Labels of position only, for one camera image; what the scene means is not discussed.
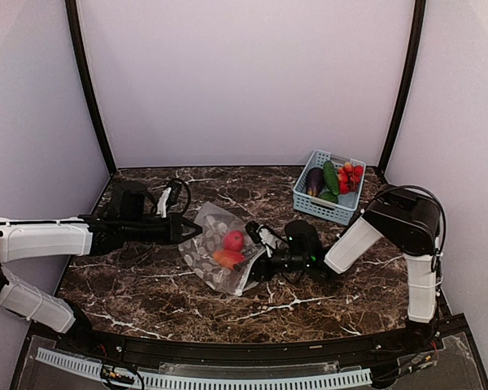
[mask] brown marble tabletop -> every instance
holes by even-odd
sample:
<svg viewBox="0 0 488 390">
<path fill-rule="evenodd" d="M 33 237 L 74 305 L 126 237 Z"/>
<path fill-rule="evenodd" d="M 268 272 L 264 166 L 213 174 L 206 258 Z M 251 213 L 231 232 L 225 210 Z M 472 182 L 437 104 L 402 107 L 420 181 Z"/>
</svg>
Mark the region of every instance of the brown marble tabletop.
<svg viewBox="0 0 488 390">
<path fill-rule="evenodd" d="M 118 171 L 103 194 L 125 180 L 160 195 L 172 177 L 187 181 L 193 195 L 186 217 L 212 202 L 243 221 L 256 220 L 283 234 L 293 219 L 314 224 L 324 245 L 342 225 L 293 209 L 301 167 L 142 168 Z M 367 170 L 360 205 L 380 186 Z M 94 328 L 122 335 L 216 343 L 279 343 L 366 335 L 403 327 L 407 275 L 401 252 L 378 241 L 334 284 L 304 276 L 289 284 L 281 276 L 234 297 L 211 290 L 174 246 L 125 244 L 100 257 L 76 257 L 59 297 L 79 305 Z"/>
</svg>

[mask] basket handle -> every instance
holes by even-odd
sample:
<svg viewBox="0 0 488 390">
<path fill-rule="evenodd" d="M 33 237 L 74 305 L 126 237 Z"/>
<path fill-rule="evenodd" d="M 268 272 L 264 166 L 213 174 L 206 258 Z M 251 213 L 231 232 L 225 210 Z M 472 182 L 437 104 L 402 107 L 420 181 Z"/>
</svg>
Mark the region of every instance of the basket handle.
<svg viewBox="0 0 488 390">
<path fill-rule="evenodd" d="M 318 197 L 312 197 L 311 203 L 313 205 L 318 205 L 320 207 L 324 207 L 325 209 L 328 209 L 328 210 L 334 210 L 335 209 L 335 207 L 330 206 L 333 203 L 331 203 L 330 201 L 325 201 L 323 199 L 319 199 Z"/>
</svg>

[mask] basket rim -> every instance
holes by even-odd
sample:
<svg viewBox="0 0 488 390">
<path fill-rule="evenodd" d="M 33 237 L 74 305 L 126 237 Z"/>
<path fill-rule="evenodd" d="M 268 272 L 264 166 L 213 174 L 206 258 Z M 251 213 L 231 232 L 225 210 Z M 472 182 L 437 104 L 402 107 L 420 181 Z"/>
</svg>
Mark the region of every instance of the basket rim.
<svg viewBox="0 0 488 390">
<path fill-rule="evenodd" d="M 298 187 L 298 185 L 300 184 L 300 181 L 302 180 L 302 177 L 306 173 L 307 166 L 309 165 L 309 163 L 311 162 L 311 160 L 313 159 L 313 157 L 315 156 L 315 154 L 318 154 L 318 153 L 329 154 L 331 157 L 341 158 L 342 160 L 348 160 L 348 161 L 350 161 L 352 163 L 358 163 L 359 165 L 363 166 L 364 168 L 367 167 L 367 164 L 365 162 L 360 161 L 360 160 L 357 160 L 355 158 L 341 157 L 341 156 L 338 156 L 336 154 L 332 154 L 331 152 L 326 152 L 326 151 L 320 150 L 320 149 L 313 150 L 312 153 L 311 153 L 311 157 L 309 157 L 309 159 L 307 160 L 306 165 L 303 167 L 302 173 L 300 174 L 300 176 L 298 177 L 298 179 L 294 183 L 294 187 L 293 187 L 293 194 L 294 195 L 299 196 L 299 197 L 304 197 L 308 201 L 310 201 L 312 197 L 309 196 L 309 195 L 307 195 L 306 193 L 301 193 L 300 191 L 297 191 L 296 188 Z M 355 201 L 355 204 L 354 204 L 354 208 L 342 206 L 342 205 L 339 205 L 337 203 L 332 203 L 331 201 L 325 201 L 323 199 L 320 199 L 320 200 L 322 202 L 325 202 L 325 203 L 329 204 L 329 206 L 332 206 L 332 207 L 335 207 L 335 208 L 338 208 L 338 209 L 342 209 L 342 210 L 345 210 L 345 211 L 355 212 L 358 209 L 359 196 L 361 195 L 361 192 L 364 189 L 364 181 L 365 181 L 365 173 L 362 175 L 361 183 L 359 184 L 358 196 L 356 197 L 356 201 Z"/>
</svg>

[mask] white ventilation strip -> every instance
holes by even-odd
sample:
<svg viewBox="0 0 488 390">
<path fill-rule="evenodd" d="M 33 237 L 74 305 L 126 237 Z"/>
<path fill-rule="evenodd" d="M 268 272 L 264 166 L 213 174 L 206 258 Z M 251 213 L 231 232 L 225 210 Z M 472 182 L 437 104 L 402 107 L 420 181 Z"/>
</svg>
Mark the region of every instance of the white ventilation strip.
<svg viewBox="0 0 488 390">
<path fill-rule="evenodd" d="M 99 376 L 102 363 L 97 359 L 84 360 L 84 357 L 67 355 L 52 349 L 38 349 L 36 360 L 50 366 L 101 381 Z M 139 379 L 124 369 L 116 369 L 118 374 L 135 379 L 132 389 L 141 388 Z M 371 371 L 355 370 L 337 374 L 305 376 L 287 379 L 204 379 L 180 376 L 161 375 L 153 372 L 139 371 L 145 382 L 145 389 L 169 390 L 333 390 L 338 388 L 355 388 L 372 383 Z"/>
</svg>

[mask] white wall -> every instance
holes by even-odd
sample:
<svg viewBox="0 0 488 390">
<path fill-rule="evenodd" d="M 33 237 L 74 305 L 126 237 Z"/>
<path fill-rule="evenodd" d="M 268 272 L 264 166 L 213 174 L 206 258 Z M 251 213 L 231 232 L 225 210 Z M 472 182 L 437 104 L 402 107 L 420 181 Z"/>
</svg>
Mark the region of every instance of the white wall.
<svg viewBox="0 0 488 390">
<path fill-rule="evenodd" d="M 0 0 L 0 216 L 88 212 L 106 181 L 64 1 Z M 51 293 L 65 260 L 9 267 Z M 0 390 L 9 388 L 27 326 L 0 310 Z"/>
<path fill-rule="evenodd" d="M 79 3 L 120 167 L 377 163 L 413 0 Z"/>
<path fill-rule="evenodd" d="M 428 2 L 421 42 L 387 177 L 446 206 L 444 288 L 488 371 L 488 0 Z"/>
</svg>

